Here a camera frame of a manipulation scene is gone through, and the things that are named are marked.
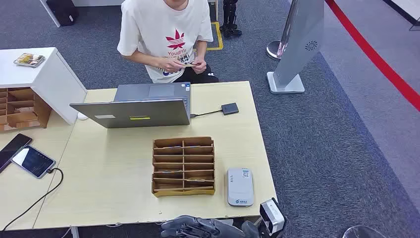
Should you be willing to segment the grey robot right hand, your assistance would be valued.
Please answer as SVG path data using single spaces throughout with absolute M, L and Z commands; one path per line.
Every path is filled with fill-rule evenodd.
M 161 224 L 162 238 L 259 238 L 258 228 L 246 221 L 241 228 L 218 219 L 181 215 Z

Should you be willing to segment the person's right hand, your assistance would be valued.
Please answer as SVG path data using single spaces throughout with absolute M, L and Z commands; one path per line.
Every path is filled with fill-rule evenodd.
M 184 68 L 184 65 L 172 58 L 158 58 L 158 67 L 166 72 L 178 72 Z

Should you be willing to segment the person's left hand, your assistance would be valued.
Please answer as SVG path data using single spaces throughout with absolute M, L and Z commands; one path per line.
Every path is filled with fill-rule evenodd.
M 194 61 L 193 61 L 193 71 L 196 74 L 201 74 L 203 72 L 205 72 L 206 68 L 207 68 L 207 63 L 204 60 L 203 56 L 197 56 L 195 57 Z

